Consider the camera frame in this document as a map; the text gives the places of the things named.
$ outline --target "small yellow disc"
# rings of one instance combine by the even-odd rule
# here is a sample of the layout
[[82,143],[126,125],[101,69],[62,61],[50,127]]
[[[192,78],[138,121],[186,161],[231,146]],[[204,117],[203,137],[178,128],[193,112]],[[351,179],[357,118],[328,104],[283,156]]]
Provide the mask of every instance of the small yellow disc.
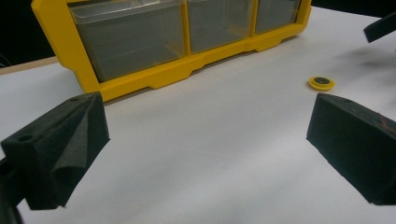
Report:
[[335,86],[335,82],[327,77],[311,77],[308,83],[318,91],[329,91]]

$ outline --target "black foam block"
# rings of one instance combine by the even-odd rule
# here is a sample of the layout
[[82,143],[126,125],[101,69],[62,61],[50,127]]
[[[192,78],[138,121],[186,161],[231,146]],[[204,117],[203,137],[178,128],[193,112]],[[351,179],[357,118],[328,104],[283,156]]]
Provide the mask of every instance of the black foam block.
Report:
[[394,121],[348,99],[320,93],[307,140],[369,203],[396,204]]
[[65,206],[109,141],[99,92],[71,98],[5,139],[7,162],[21,171],[32,210]]

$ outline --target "plastic drawer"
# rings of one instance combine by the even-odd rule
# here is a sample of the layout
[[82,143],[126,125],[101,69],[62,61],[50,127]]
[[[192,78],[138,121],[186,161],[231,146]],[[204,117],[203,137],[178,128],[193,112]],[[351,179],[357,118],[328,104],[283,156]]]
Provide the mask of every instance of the plastic drawer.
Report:
[[100,81],[185,54],[180,0],[129,0],[71,5],[82,43]]
[[295,23],[300,0],[259,0],[256,34]]
[[252,0],[187,0],[191,53],[248,37]]

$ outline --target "yellow storage bin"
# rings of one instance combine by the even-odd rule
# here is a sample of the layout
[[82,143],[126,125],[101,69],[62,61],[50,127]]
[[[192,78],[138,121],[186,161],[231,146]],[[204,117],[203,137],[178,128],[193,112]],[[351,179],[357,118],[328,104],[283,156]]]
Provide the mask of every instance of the yellow storage bin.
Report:
[[307,25],[311,0],[34,0],[62,66],[108,101],[275,47]]

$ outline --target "yellow magnet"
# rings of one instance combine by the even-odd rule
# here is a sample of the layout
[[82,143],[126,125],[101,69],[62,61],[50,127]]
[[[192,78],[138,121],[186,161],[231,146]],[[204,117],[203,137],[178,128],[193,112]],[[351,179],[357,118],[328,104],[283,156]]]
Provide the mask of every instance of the yellow magnet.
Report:
[[335,82],[327,77],[311,77],[308,83],[318,91],[329,91],[335,86]]

